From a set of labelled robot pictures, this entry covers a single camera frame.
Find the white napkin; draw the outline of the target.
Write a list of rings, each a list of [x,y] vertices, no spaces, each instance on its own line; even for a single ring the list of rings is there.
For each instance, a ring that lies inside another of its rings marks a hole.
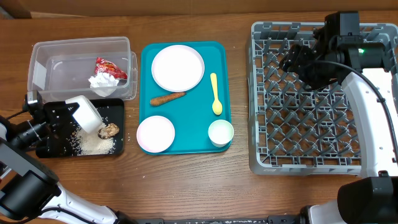
[[[95,76],[88,79],[91,88],[112,87],[117,86],[119,80],[115,79],[108,73],[99,72]]]

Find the white bowl with rice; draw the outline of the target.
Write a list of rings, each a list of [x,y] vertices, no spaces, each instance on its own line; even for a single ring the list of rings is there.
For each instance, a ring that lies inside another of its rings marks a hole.
[[[75,121],[88,134],[97,132],[102,125],[102,117],[91,101],[83,95],[65,100],[67,105],[77,103],[78,108],[72,113]]]

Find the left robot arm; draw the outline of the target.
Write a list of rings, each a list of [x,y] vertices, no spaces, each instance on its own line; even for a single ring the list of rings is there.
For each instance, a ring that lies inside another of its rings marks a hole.
[[[9,170],[16,173],[1,189],[1,213],[9,223],[35,218],[64,223],[135,223],[123,212],[67,191],[52,170],[25,152],[58,134],[82,109],[81,103],[32,103],[24,105],[32,121],[12,124],[1,118],[1,175]]]

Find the red snack wrapper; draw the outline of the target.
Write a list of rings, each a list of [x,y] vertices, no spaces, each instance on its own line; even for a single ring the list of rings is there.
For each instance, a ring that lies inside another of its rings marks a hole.
[[[95,75],[99,73],[107,73],[117,80],[127,80],[127,73],[121,70],[115,63],[98,57],[94,69]]]

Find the white rice pile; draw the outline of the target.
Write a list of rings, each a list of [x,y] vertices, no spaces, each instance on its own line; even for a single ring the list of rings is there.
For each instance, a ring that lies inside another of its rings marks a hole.
[[[115,137],[101,139],[98,136],[98,131],[110,124],[109,116],[105,115],[105,112],[108,109],[108,106],[99,107],[97,109],[103,122],[95,132],[90,134],[85,132],[74,119],[68,124],[68,126],[65,126],[65,155],[71,153],[72,156],[97,156],[103,154],[112,154],[115,152]]]

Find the brown food scrap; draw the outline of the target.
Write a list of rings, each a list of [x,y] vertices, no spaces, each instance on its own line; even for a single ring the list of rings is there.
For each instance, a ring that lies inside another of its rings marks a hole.
[[[115,137],[119,133],[119,127],[114,123],[109,123],[98,130],[98,137],[101,139],[109,139]]]

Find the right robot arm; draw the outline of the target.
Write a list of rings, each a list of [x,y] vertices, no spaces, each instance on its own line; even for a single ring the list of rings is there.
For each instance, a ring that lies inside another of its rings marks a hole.
[[[340,187],[335,200],[304,208],[306,223],[397,222],[397,111],[386,46],[367,42],[357,12],[326,16],[313,48],[293,45],[280,68],[311,90],[338,83],[353,111],[361,179]]]

